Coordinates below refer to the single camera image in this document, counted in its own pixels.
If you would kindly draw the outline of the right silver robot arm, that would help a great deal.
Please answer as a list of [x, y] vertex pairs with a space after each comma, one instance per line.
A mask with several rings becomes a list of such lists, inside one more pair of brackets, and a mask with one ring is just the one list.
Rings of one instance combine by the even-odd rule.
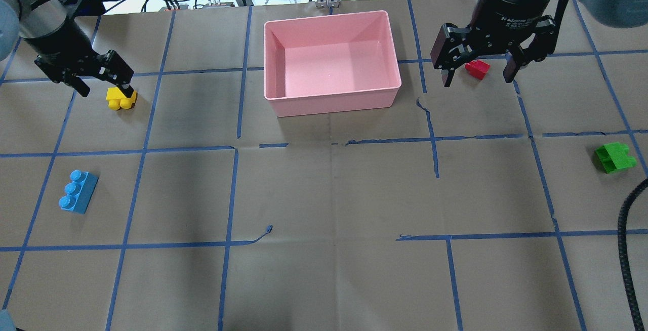
[[[444, 23], [430, 52], [445, 87], [456, 71], [480, 56], [509, 54], [503, 76], [512, 82], [518, 71], [555, 52], [570, 0], [477, 0], [467, 26]], [[646, 0], [577, 0], [605, 26], [646, 25]]]

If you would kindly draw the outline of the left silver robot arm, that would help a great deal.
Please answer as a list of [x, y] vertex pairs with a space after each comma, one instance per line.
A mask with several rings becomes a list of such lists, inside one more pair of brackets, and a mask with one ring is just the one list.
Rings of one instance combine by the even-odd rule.
[[83, 3], [67, 6], [62, 0], [2, 0], [2, 59], [21, 38], [36, 52], [35, 65], [55, 84], [66, 84], [86, 97], [90, 87], [83, 77], [91, 76], [132, 97], [132, 68], [115, 50], [97, 53], [75, 22]]

